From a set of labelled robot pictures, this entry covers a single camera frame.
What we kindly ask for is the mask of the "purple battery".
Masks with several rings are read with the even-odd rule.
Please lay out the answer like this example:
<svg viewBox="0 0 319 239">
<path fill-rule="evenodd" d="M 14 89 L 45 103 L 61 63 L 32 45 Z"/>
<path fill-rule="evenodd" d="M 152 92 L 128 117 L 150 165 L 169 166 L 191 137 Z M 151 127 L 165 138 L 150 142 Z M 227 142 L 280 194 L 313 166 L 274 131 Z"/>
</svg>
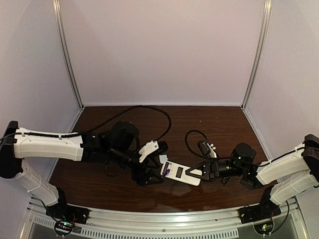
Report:
<svg viewBox="0 0 319 239">
<path fill-rule="evenodd" d="M 164 172 L 163 172 L 163 177 L 165 177 L 166 175 L 168 175 L 170 173 L 170 169 L 166 169 Z"/>
</svg>

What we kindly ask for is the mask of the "white battery cover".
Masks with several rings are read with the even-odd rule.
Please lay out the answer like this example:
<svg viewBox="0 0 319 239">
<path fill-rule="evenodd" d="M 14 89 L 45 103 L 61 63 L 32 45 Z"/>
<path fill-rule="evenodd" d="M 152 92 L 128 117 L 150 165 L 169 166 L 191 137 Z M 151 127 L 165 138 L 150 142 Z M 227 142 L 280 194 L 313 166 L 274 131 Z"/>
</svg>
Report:
<svg viewBox="0 0 319 239">
<path fill-rule="evenodd" d="M 166 154 L 159 156 L 159 161 L 161 164 L 165 164 L 167 162 L 167 160 L 168 160 L 168 157 Z"/>
</svg>

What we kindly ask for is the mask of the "white remote control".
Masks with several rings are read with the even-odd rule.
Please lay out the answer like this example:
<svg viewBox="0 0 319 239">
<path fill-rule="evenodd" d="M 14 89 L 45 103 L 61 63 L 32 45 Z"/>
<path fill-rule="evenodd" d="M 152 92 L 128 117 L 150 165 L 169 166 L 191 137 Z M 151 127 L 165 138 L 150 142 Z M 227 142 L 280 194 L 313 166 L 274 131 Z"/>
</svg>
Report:
<svg viewBox="0 0 319 239">
<path fill-rule="evenodd" d="M 163 164 L 161 171 L 160 171 L 160 174 L 161 174 L 162 178 L 175 180 L 175 181 L 189 184 L 192 186 L 199 186 L 200 181 L 201 181 L 199 178 L 190 177 L 190 176 L 187 176 L 185 174 L 185 171 L 188 168 L 190 168 L 190 167 L 182 165 L 182 164 L 167 161 L 165 164 Z M 166 169 L 170 169 L 170 173 L 168 175 L 166 175 L 165 177 L 163 177 L 163 172 Z"/>
</svg>

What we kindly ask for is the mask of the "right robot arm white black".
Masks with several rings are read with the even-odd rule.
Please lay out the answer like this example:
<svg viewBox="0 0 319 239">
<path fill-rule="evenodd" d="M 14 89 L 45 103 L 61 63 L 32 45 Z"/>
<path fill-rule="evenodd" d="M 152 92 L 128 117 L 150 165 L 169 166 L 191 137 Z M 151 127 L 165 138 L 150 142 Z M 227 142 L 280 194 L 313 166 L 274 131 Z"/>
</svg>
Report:
<svg viewBox="0 0 319 239">
<path fill-rule="evenodd" d="M 265 189 L 260 203 L 238 210 L 242 223 L 277 216 L 280 204 L 311 187 L 319 186 L 319 138 L 313 134 L 293 150 L 270 161 L 254 163 L 256 151 L 246 143 L 236 145 L 228 157 L 218 157 L 214 147 L 200 141 L 199 157 L 204 161 L 185 171 L 202 181 L 240 176 L 240 183 L 251 190 Z"/>
</svg>

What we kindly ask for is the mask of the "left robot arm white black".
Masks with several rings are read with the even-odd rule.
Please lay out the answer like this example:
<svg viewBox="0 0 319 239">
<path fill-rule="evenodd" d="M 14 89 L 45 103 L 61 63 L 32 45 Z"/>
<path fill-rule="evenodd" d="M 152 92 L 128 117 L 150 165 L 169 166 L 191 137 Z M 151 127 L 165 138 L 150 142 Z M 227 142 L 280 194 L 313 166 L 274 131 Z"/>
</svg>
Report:
<svg viewBox="0 0 319 239">
<path fill-rule="evenodd" d="M 47 181 L 43 181 L 25 161 L 28 157 L 67 159 L 85 163 L 115 163 L 131 171 L 138 185 L 153 184 L 160 176 L 155 158 L 168 150 L 165 141 L 151 140 L 142 147 L 131 150 L 132 143 L 139 143 L 138 129 L 119 121 L 109 131 L 102 133 L 58 134 L 27 130 L 11 121 L 0 140 L 0 176 L 19 180 L 30 193 L 37 196 L 46 206 L 47 213 L 65 218 L 72 213 L 65 193 Z"/>
</svg>

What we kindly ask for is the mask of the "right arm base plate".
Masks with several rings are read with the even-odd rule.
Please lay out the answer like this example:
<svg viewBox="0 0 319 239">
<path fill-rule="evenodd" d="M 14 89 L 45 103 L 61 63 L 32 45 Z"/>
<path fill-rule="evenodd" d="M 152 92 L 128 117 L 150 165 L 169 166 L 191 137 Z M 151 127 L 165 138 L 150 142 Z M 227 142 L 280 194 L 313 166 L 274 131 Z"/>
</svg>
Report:
<svg viewBox="0 0 319 239">
<path fill-rule="evenodd" d="M 242 224 L 270 219 L 281 214 L 279 206 L 273 203 L 245 206 L 237 211 Z"/>
</svg>

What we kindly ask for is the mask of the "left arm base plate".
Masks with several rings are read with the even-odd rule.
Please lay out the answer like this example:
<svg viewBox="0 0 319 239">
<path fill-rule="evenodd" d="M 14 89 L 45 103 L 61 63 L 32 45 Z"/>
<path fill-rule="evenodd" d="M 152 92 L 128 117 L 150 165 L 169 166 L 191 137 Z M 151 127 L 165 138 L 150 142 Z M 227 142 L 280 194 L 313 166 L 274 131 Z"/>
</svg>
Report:
<svg viewBox="0 0 319 239">
<path fill-rule="evenodd" d="M 86 224 L 90 210 L 87 208 L 57 203 L 46 207 L 46 214 L 55 219 L 65 220 L 71 223 Z"/>
</svg>

